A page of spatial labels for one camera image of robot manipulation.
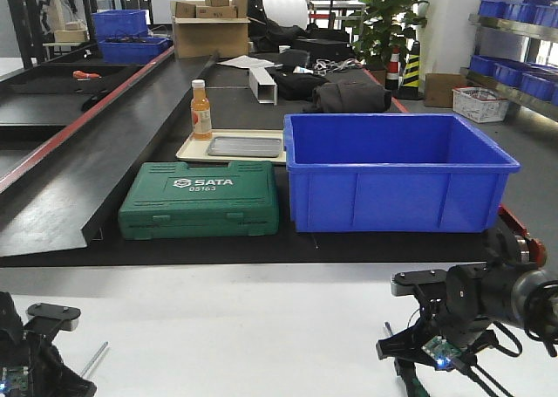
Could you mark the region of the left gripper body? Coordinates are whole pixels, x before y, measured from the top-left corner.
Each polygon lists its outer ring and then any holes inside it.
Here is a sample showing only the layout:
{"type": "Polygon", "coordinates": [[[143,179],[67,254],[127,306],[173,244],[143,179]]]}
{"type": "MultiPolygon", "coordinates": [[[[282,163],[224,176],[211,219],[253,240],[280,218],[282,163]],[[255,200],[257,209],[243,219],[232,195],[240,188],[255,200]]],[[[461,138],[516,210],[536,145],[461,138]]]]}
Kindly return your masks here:
{"type": "Polygon", "coordinates": [[[73,331],[81,310],[36,303],[24,323],[12,296],[1,293],[1,395],[93,396],[96,385],[72,371],[53,344],[61,331],[73,331]]]}

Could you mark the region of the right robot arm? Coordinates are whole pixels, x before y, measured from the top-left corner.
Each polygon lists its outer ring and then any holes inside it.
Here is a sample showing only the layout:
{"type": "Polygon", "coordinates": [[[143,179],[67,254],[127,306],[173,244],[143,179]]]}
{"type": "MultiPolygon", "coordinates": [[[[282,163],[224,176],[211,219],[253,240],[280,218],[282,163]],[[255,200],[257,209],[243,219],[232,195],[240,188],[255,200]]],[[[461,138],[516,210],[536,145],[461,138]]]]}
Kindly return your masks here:
{"type": "Polygon", "coordinates": [[[393,357],[437,370],[459,368],[487,347],[496,347],[493,326],[521,328],[557,354],[557,279],[527,238],[497,230],[485,240],[485,259],[448,270],[399,272],[394,296],[414,296],[416,323],[380,339],[378,357],[393,357]]]}

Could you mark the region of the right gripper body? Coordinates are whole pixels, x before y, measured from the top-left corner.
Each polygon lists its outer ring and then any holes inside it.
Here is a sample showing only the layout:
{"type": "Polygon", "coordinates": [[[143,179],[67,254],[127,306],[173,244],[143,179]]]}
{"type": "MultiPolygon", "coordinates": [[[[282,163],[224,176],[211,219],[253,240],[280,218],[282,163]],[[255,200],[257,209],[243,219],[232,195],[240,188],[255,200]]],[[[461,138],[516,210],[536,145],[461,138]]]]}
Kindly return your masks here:
{"type": "Polygon", "coordinates": [[[391,279],[391,293],[414,296],[419,317],[414,325],[377,342],[380,359],[451,371],[470,366],[487,348],[500,348],[491,328],[500,322],[497,270],[399,272],[391,279]]]}

